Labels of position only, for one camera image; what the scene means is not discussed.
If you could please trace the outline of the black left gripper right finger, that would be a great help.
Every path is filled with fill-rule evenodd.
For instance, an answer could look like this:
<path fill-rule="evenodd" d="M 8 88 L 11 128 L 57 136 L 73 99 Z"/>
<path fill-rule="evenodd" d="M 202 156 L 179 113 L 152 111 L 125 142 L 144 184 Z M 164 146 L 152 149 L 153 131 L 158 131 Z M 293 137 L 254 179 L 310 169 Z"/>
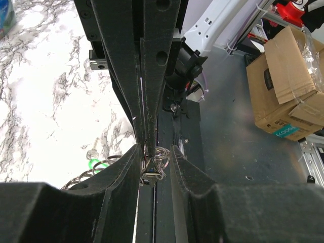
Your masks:
<path fill-rule="evenodd" d="M 176 242 L 323 242 L 323 188 L 222 185 L 170 148 Z"/>

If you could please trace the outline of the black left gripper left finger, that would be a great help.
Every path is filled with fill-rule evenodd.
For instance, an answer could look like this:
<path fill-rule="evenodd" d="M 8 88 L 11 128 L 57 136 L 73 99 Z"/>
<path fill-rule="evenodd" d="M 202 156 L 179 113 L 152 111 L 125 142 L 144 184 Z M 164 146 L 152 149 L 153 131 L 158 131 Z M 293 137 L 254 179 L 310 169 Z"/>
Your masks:
<path fill-rule="evenodd" d="M 131 242 L 141 146 L 93 177 L 59 190 L 1 184 L 1 242 Z"/>

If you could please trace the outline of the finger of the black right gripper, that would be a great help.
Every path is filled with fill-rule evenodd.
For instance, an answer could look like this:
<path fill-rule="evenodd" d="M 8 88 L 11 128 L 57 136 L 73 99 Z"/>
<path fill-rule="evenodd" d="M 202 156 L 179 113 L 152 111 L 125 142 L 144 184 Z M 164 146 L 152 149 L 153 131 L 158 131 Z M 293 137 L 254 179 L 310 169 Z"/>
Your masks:
<path fill-rule="evenodd" d="M 155 155 L 156 122 L 180 1 L 144 1 L 141 64 L 146 149 Z"/>
<path fill-rule="evenodd" d="M 92 6 L 115 80 L 132 115 L 136 141 L 143 147 L 144 123 L 134 45 L 132 1 L 92 1 Z"/>

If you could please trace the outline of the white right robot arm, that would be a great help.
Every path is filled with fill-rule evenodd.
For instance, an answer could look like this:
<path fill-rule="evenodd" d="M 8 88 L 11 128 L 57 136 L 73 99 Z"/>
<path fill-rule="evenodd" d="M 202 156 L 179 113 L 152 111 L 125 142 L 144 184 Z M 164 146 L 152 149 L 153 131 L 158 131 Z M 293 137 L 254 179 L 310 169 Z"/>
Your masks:
<path fill-rule="evenodd" d="M 156 123 L 166 85 L 180 90 L 202 71 L 212 46 L 235 45 L 261 1 L 211 1 L 190 26 L 188 1 L 91 1 L 117 91 L 130 113 L 143 157 L 155 153 Z"/>

